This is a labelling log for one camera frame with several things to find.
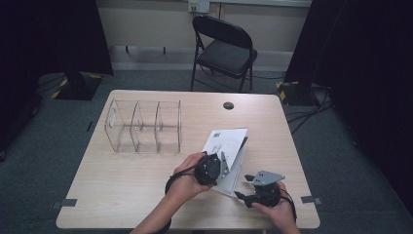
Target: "right hand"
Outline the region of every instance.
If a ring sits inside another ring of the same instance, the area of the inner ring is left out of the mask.
[[[284,192],[286,191],[285,185],[281,181],[277,181],[277,185],[281,189],[282,196],[288,197]],[[252,203],[252,207],[265,214],[283,234],[300,233],[294,221],[291,205],[284,199],[280,199],[279,203],[272,208],[259,203]]]

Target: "white paper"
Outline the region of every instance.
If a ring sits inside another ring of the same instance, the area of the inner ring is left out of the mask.
[[[224,152],[228,168],[231,171],[247,130],[214,130],[210,133],[203,151],[206,151],[207,154],[216,153],[219,159],[221,159],[221,152]]]
[[[213,186],[211,189],[229,195],[231,197],[234,195],[234,189],[237,185],[238,176],[240,174],[241,166],[244,161],[245,152],[246,145],[238,152],[231,172],[225,177],[220,176],[216,180],[217,185]]]

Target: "metal bracket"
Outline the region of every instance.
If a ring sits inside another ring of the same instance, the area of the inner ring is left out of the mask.
[[[263,186],[270,183],[275,183],[285,179],[285,175],[270,173],[266,171],[258,171],[257,175],[255,176],[254,180],[252,181],[252,185],[254,186]]]
[[[314,198],[313,196],[301,197],[303,203],[314,203],[316,206],[322,204],[321,198]]]
[[[61,201],[54,201],[51,208],[60,210],[62,207],[76,206],[77,199],[63,199]]]
[[[221,177],[225,177],[228,173],[230,173],[230,169],[228,168],[227,159],[224,152],[221,151]]]

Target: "wooden table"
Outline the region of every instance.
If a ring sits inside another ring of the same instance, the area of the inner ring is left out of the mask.
[[[104,131],[112,98],[181,101],[181,152],[176,154],[115,153]],[[227,110],[223,103],[235,107]],[[317,228],[319,216],[294,146],[280,100],[269,95],[186,92],[113,91],[96,124],[91,142],[73,180],[56,225],[64,229],[132,229],[164,196],[174,168],[203,149],[210,131],[248,127],[247,150],[236,189],[253,192],[244,175],[265,170],[286,176],[299,228]],[[271,229],[263,214],[247,209],[237,198],[208,191],[187,202],[172,218],[171,229]]]

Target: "wall outlet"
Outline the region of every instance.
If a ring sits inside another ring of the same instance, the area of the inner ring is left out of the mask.
[[[209,13],[208,1],[188,1],[188,12],[193,13]]]
[[[188,12],[198,12],[198,8],[200,7],[200,1],[188,1]]]

